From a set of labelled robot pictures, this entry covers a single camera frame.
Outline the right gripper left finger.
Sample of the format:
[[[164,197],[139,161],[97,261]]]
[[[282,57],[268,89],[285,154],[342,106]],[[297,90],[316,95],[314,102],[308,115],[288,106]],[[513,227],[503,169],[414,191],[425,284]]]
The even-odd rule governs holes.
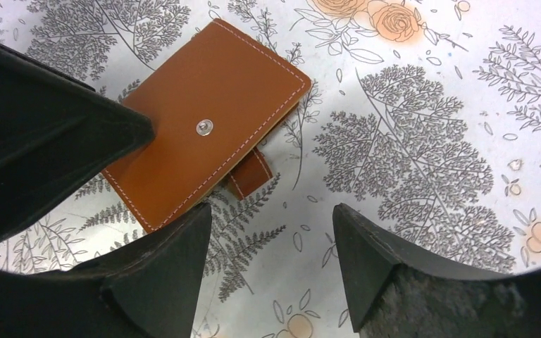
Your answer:
[[[188,337],[211,207],[67,271],[0,270],[0,337]]]

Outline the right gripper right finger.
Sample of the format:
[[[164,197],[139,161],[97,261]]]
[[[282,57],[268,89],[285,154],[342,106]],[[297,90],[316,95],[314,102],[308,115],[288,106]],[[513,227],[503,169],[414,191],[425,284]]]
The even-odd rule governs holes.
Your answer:
[[[332,224],[360,337],[541,337],[541,268],[507,275],[459,263],[346,204]]]

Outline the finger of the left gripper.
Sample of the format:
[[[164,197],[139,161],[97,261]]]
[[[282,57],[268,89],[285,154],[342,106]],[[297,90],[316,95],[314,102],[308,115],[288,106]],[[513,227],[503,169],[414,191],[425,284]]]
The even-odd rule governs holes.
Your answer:
[[[0,242],[153,138],[144,115],[0,44]]]

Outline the brown leather card holder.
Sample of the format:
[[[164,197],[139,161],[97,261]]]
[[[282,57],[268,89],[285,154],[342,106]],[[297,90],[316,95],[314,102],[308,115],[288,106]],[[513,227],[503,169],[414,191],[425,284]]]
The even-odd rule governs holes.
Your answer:
[[[293,111],[311,79],[221,19],[178,49],[123,105],[150,119],[154,140],[103,174],[146,232],[165,227],[230,177],[239,198],[261,177],[259,142]]]

